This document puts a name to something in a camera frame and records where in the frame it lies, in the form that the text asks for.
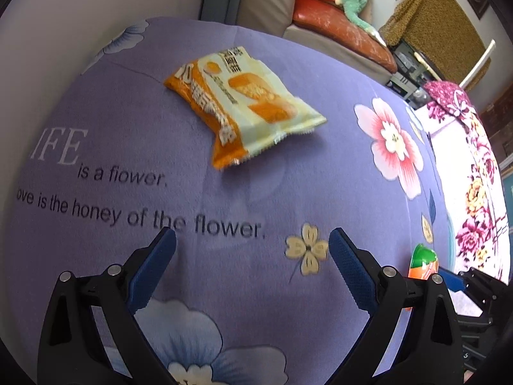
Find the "flower print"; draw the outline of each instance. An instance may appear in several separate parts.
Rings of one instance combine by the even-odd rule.
[[[468,128],[465,126],[465,133],[467,134],[467,137],[465,138],[467,143],[476,147],[479,138],[478,132],[476,132],[473,127]]]
[[[486,132],[484,130],[483,124],[481,124],[480,120],[477,118],[476,115],[472,116],[470,123],[471,123],[471,127],[476,131],[478,136],[486,136]]]
[[[285,256],[289,259],[301,259],[301,274],[317,274],[319,261],[324,261],[327,258],[328,242],[318,240],[319,229],[308,223],[303,224],[301,236],[301,238],[297,236],[287,238]]]
[[[445,120],[447,111],[440,107],[436,101],[430,101],[427,103],[427,109],[429,111],[429,118],[438,120],[438,123],[442,123]]]
[[[460,114],[468,114],[471,109],[472,103],[470,102],[467,94],[460,88],[459,85],[449,81],[431,81],[425,84],[424,90],[427,91],[429,96],[434,100],[434,104],[440,105],[445,108],[455,117]]]
[[[475,259],[478,261],[478,267],[484,268],[484,264],[490,259],[490,251],[484,245],[475,251]]]
[[[481,231],[484,241],[490,240],[494,224],[492,221],[492,214],[490,213],[490,209],[487,204],[476,212],[474,221],[478,229]]]
[[[470,179],[473,181],[476,178],[480,178],[481,173],[479,172],[479,166],[472,164],[470,166]]]
[[[410,134],[401,129],[392,108],[380,98],[373,99],[374,111],[355,105],[360,128],[375,141],[371,150],[374,163],[389,181],[399,178],[401,187],[410,200],[420,195],[417,171],[424,168],[424,160]]]
[[[420,134],[420,130],[417,128],[417,126],[413,122],[410,122],[410,125],[411,125],[411,128],[414,131],[415,135],[417,136],[417,138],[422,142],[423,145],[425,145],[424,140],[422,139],[422,135]]]
[[[135,319],[180,385],[283,385],[288,380],[285,355],[280,350],[270,346],[224,349],[214,321],[178,300],[150,299]],[[113,368],[129,376],[119,351],[105,350]]]
[[[142,33],[144,33],[148,25],[148,22],[146,20],[143,20],[130,27],[127,27],[125,30],[123,30],[121,35],[119,35],[115,39],[112,39],[108,43],[108,45],[106,45],[101,51],[99,51],[96,54],[91,63],[89,63],[89,65],[84,69],[84,72],[86,72],[95,63],[97,63],[103,57],[103,55],[117,53],[122,51],[123,49],[130,49],[137,45],[141,40],[144,39]]]
[[[480,162],[484,164],[484,171],[493,184],[497,162],[492,153],[492,148],[488,142],[488,138],[486,136],[478,137],[475,142],[475,147],[477,149]]]
[[[406,101],[404,102],[404,104],[406,106],[406,112],[410,116],[410,120],[415,124],[417,129],[424,131],[424,127],[422,126],[422,123],[420,122],[419,118],[415,115],[414,109],[412,109]]]
[[[433,229],[427,218],[422,215],[422,232],[427,243],[433,243]]]
[[[486,192],[483,187],[481,178],[475,178],[466,194],[467,213],[472,217],[475,216],[477,211],[484,207],[486,199]]]
[[[456,235],[456,241],[460,249],[458,256],[468,252],[474,253],[478,247],[483,245],[485,241],[484,236],[483,230],[479,228],[475,220],[468,218]]]

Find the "metal screw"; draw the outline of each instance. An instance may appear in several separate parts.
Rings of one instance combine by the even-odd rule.
[[[59,276],[59,280],[60,282],[66,282],[66,281],[69,281],[71,279],[71,272],[63,272],[60,276]]]
[[[111,276],[119,275],[121,273],[121,266],[112,265],[107,269],[107,273]]]
[[[386,266],[383,268],[383,273],[388,276],[389,278],[393,278],[397,275],[397,271],[392,268],[391,266]]]
[[[433,279],[433,282],[434,282],[435,284],[441,284],[442,282],[444,282],[444,279],[443,279],[440,275],[438,275],[438,274],[434,274],[434,275],[431,277],[431,279]]]

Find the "red leather cushion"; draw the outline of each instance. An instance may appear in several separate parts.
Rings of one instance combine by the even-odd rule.
[[[374,61],[391,74],[397,72],[397,64],[391,52],[352,24],[337,7],[321,0],[296,0],[292,20],[297,26],[328,37]]]

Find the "blue gripper pad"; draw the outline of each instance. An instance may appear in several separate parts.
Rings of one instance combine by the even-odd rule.
[[[139,267],[128,287],[127,307],[132,315],[148,305],[151,295],[176,251],[176,234],[168,230]]]
[[[376,287],[356,255],[357,248],[350,244],[350,241],[344,239],[338,229],[333,230],[329,235],[328,245],[329,253],[344,278],[356,305],[372,317],[378,309]]]
[[[445,285],[451,291],[458,292],[464,291],[466,289],[465,280],[459,275],[456,275],[451,271],[443,269],[441,267],[438,268],[438,274],[442,276],[442,278],[445,281]]]

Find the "white rod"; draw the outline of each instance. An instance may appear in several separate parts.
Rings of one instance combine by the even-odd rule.
[[[420,56],[419,53],[417,52],[414,52],[414,56],[415,56],[415,59],[417,61],[419,61],[419,63],[424,66],[424,68],[427,69],[427,71],[434,77],[434,79],[436,79],[437,81],[441,81],[442,78],[440,78],[438,76],[438,74],[433,70],[433,68],[431,66],[429,66],[429,64],[424,60],[424,58],[422,58],[422,56]]]
[[[481,56],[481,58],[478,60],[478,63],[474,65],[474,67],[470,70],[465,79],[461,81],[460,87],[462,89],[465,89],[465,87],[470,83],[470,81],[472,81],[474,77],[478,74],[478,71],[482,68],[486,60],[488,60],[493,50],[495,49],[495,45],[495,41],[492,39],[490,45],[488,46],[486,51],[484,51],[483,56]]]

